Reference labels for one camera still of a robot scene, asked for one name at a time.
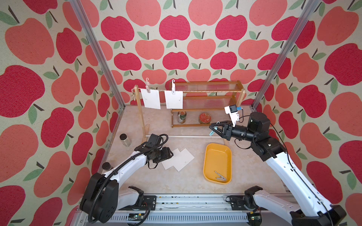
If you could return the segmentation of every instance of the round tin can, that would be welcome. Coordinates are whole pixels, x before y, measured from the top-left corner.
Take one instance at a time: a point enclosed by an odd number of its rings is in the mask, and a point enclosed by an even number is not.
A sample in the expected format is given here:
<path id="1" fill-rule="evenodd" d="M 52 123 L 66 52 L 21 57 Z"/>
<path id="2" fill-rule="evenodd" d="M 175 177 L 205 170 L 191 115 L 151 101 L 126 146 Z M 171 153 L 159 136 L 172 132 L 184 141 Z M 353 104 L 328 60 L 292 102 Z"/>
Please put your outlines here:
<path id="1" fill-rule="evenodd" d="M 208 113 L 201 113 L 199 116 L 199 122 L 201 124 L 208 124 L 211 122 L 211 115 Z"/>
<path id="2" fill-rule="evenodd" d="M 177 113 L 177 120 L 179 123 L 184 123 L 186 120 L 186 111 L 179 111 Z"/>

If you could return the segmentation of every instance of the wooden rack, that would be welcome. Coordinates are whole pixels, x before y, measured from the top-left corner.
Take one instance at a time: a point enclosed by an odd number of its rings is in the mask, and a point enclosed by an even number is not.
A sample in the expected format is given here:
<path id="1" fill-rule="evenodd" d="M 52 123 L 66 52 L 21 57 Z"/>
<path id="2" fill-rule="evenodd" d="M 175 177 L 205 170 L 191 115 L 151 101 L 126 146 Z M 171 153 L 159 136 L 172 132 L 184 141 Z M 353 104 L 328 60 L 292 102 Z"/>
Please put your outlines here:
<path id="1" fill-rule="evenodd" d="M 184 97 L 183 109 L 171 109 L 171 127 L 194 127 L 209 126 L 210 124 L 201 124 L 199 115 L 208 113 L 211 115 L 211 122 L 229 120 L 230 117 L 225 113 L 224 107 L 229 105 L 240 106 L 246 91 L 240 81 L 229 82 L 175 82 L 176 91 L 184 93 L 204 92 L 215 93 L 215 96 L 196 96 Z M 218 93 L 232 93 L 231 95 L 217 96 Z M 178 122 L 177 113 L 186 111 L 186 120 L 184 123 Z"/>

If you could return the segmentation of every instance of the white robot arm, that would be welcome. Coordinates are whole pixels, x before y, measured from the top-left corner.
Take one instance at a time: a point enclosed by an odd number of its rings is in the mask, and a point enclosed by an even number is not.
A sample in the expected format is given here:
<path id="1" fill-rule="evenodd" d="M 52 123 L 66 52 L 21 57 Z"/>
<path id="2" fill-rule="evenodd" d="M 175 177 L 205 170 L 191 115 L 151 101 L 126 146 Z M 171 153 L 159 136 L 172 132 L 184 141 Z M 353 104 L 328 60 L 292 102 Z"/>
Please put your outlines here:
<path id="1" fill-rule="evenodd" d="M 291 225 L 338 225 L 346 216 L 344 209 L 339 205 L 332 205 L 312 186 L 296 167 L 285 147 L 277 139 L 269 136 L 269 125 L 270 121 L 266 115 L 253 112 L 250 114 L 247 127 L 233 126 L 231 121 L 213 123 L 209 126 L 227 140 L 235 137 L 250 141 L 253 151 L 278 174 L 298 202 L 298 204 L 286 202 L 267 193 L 261 187 L 254 186 L 244 192 L 242 205 L 251 210 L 263 207 Z M 161 143 L 160 136 L 167 138 Z M 91 177 L 80 204 L 80 209 L 89 214 L 89 222 L 99 220 L 105 223 L 118 209 L 141 206 L 139 189 L 130 187 L 118 191 L 118 188 L 150 160 L 158 163 L 172 157 L 169 148 L 161 149 L 168 136 L 160 136 L 152 134 L 148 142 L 135 148 L 129 159 L 104 175 L 96 173 Z"/>

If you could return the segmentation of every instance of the metal clip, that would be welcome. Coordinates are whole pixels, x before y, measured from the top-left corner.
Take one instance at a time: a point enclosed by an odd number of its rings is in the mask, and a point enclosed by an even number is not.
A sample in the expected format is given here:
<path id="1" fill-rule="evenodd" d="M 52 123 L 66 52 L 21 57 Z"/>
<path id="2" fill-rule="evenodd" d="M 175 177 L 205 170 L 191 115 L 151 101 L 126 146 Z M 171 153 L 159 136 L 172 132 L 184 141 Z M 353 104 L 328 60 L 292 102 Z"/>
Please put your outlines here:
<path id="1" fill-rule="evenodd" d="M 175 87 L 175 79 L 172 80 L 172 94 L 174 95 L 175 94 L 175 90 L 176 90 L 176 87 Z"/>
<path id="2" fill-rule="evenodd" d="M 151 91 L 150 91 L 150 83 L 149 83 L 149 81 L 148 81 L 148 78 L 146 78 L 146 90 L 147 90 L 148 93 L 151 92 Z"/>
<path id="3" fill-rule="evenodd" d="M 221 174 L 219 174 L 218 172 L 216 172 L 216 171 L 214 171 L 217 175 L 219 175 L 220 177 L 216 177 L 216 179 L 219 179 L 219 180 L 224 180 L 224 181 L 226 181 L 226 178 L 223 176 L 223 175 L 221 175 Z"/>
<path id="4" fill-rule="evenodd" d="M 132 99 L 133 99 L 134 101 L 136 101 L 135 89 L 132 88 L 132 89 L 131 89 L 131 92 L 132 92 Z"/>

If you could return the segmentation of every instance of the paper card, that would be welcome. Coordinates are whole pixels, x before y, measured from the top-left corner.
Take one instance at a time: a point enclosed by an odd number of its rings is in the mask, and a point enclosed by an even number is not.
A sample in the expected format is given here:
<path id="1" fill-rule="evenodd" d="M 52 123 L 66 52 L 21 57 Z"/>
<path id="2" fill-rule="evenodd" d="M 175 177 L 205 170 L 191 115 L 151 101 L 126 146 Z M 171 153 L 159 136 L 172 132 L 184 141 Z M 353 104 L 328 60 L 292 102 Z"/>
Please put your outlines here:
<path id="1" fill-rule="evenodd" d="M 147 89 L 141 89 L 141 94 L 144 107 L 161 109 L 160 92 L 158 90 L 150 89 L 150 93 L 148 93 Z"/>
<path id="2" fill-rule="evenodd" d="M 183 94 L 182 91 L 175 91 L 175 94 L 172 94 L 172 91 L 166 90 L 165 99 L 167 109 L 182 109 Z"/>
<path id="3" fill-rule="evenodd" d="M 185 148 L 173 160 L 173 166 L 180 171 L 195 157 Z"/>
<path id="4" fill-rule="evenodd" d="M 180 153 L 180 151 L 178 150 L 178 148 L 176 148 L 175 150 L 172 151 L 172 153 L 173 153 L 172 158 L 161 162 L 165 170 L 173 166 L 173 160 L 175 159 L 175 156 L 177 156 Z"/>

